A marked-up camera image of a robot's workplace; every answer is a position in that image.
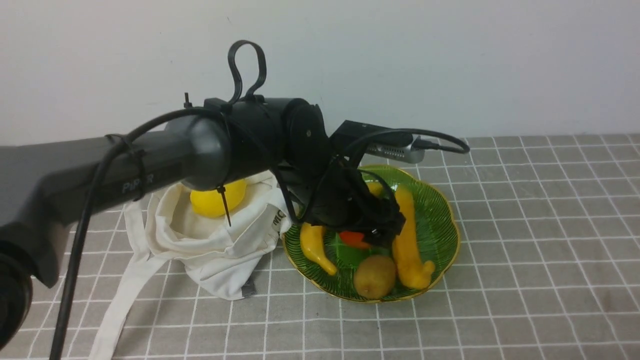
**black cable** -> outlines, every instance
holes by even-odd
[[[125,138],[128,142],[133,142],[135,139],[139,138],[147,131],[150,131],[151,129],[159,125],[188,115],[200,115],[203,117],[213,117],[214,119],[223,120],[222,116],[219,113],[204,108],[188,108],[177,110],[149,120],[148,122],[131,131],[126,135]],[[73,305],[74,292],[76,290],[78,270],[80,268],[80,259],[82,256],[82,251],[84,249],[84,239],[89,227],[89,221],[91,219],[93,210],[93,202],[95,200],[98,187],[104,181],[111,162],[126,149],[126,142],[121,141],[116,143],[104,155],[102,161],[98,164],[94,172],[91,185],[84,201],[84,207],[80,215],[80,220],[78,221],[76,235],[74,236],[74,242],[71,247],[71,255],[69,256],[67,275],[65,276],[65,285],[62,290],[62,298],[60,300],[58,321],[56,322],[56,329],[54,331],[53,341],[51,343],[51,353],[49,355],[50,360],[59,360],[62,356],[62,351],[65,346],[65,336],[67,335],[67,326],[69,323],[69,316],[71,314],[71,307]]]
[[[145,183],[147,180],[147,171],[145,170],[145,163],[142,162],[142,156],[141,156],[142,151],[136,151],[136,149],[133,147],[133,143],[128,141],[128,139],[122,134],[107,134],[105,135],[105,137],[109,140],[112,140],[112,138],[119,138],[120,141],[124,142],[127,148],[129,149],[129,156],[131,157],[131,160],[135,161],[136,165],[138,166],[138,182],[139,182],[138,196],[135,197],[132,201],[138,201],[142,199],[147,192],[145,189],[146,187]]]

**yellow lemon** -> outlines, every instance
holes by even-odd
[[[240,179],[225,185],[225,197],[229,211],[235,209],[244,198],[246,191],[246,181]],[[191,205],[193,212],[207,218],[217,218],[225,214],[225,205],[222,202],[222,195],[217,190],[209,192],[191,191]]]

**robotic arm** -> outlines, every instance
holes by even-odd
[[[256,49],[260,76],[240,98],[235,53],[245,44]],[[202,107],[192,107],[186,95],[185,109],[151,120],[128,135],[0,150],[7,154],[0,159],[0,348],[26,316],[31,276],[48,287],[56,284],[70,226],[79,216],[61,313],[71,306],[88,217],[139,199],[145,192],[178,181],[195,190],[223,191],[226,183],[271,170],[294,222],[358,231],[373,245],[389,246],[404,217],[393,196],[378,199],[369,193],[356,168],[362,156],[370,153],[418,163],[425,149],[469,151],[464,142],[445,134],[350,121],[329,137],[317,105],[254,95],[266,78],[264,53],[258,45],[235,43],[229,65],[236,82],[231,101],[206,99]],[[164,131],[147,132],[163,123]],[[416,134],[439,137],[458,147]],[[293,211],[293,202],[305,208],[302,216]],[[58,320],[56,327],[61,330],[56,329],[52,358],[60,356],[68,314]]]

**red vegetable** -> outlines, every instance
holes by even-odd
[[[362,241],[364,240],[363,233],[356,233],[354,231],[343,231],[339,233],[340,239],[345,245],[354,247],[356,249],[370,249],[371,245]]]

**green plate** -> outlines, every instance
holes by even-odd
[[[326,257],[338,268],[335,276],[329,276],[319,265],[308,260],[300,249],[300,227],[292,226],[283,237],[284,249],[293,266],[319,289],[341,299],[355,302],[392,302],[416,297],[432,288],[453,264],[460,249],[460,233],[453,220],[453,213],[447,199],[431,185],[414,179],[406,172],[386,165],[362,167],[381,176],[395,189],[403,184],[413,193],[416,212],[416,232],[422,261],[432,260],[436,265],[431,285],[422,290],[410,289],[399,281],[395,288],[381,300],[367,300],[353,287],[353,274],[360,262],[372,254],[391,256],[386,249],[360,250],[342,243],[336,233],[324,236]],[[374,181],[363,175],[365,181]]]

